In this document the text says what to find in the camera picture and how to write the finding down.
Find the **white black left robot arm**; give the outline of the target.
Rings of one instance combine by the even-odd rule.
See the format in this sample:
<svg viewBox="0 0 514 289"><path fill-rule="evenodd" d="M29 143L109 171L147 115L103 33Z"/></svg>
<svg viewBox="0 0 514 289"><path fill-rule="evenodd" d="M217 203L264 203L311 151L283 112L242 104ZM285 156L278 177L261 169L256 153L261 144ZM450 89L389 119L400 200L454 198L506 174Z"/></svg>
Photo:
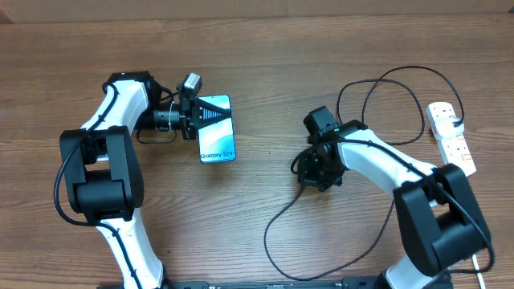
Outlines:
<svg viewBox="0 0 514 289"><path fill-rule="evenodd" d="M104 101L90 120L59 138L62 164L54 203L66 222L96 228L123 276L123 288L175 288L145 230L145 185L133 143L157 130L198 142L199 159L236 159L228 95L200 96L202 78L189 73L175 92L148 71L118 72L103 84Z"/></svg>

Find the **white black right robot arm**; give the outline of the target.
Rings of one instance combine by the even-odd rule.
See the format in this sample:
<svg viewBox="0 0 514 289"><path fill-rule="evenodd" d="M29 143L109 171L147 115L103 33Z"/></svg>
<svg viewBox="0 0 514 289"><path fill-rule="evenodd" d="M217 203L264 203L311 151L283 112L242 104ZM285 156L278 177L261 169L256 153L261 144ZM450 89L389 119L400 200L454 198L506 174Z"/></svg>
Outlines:
<svg viewBox="0 0 514 289"><path fill-rule="evenodd" d="M454 266L491 236L460 167L418 161L380 140L358 120L342 124L325 107L304 118L310 148L293 161L298 182L325 191L352 170L390 194L405 255L379 276L346 277L344 288L451 288Z"/></svg>

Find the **blue Galaxy S24 smartphone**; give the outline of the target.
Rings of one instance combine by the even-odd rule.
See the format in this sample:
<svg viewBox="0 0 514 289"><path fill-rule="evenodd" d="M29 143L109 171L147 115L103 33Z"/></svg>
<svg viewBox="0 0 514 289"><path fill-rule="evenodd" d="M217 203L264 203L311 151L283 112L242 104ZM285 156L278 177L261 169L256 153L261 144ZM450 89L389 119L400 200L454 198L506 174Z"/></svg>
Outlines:
<svg viewBox="0 0 514 289"><path fill-rule="evenodd" d="M228 95L203 96L218 106L230 108ZM237 157L232 117L208 127L198 129L200 161L204 164L234 161Z"/></svg>

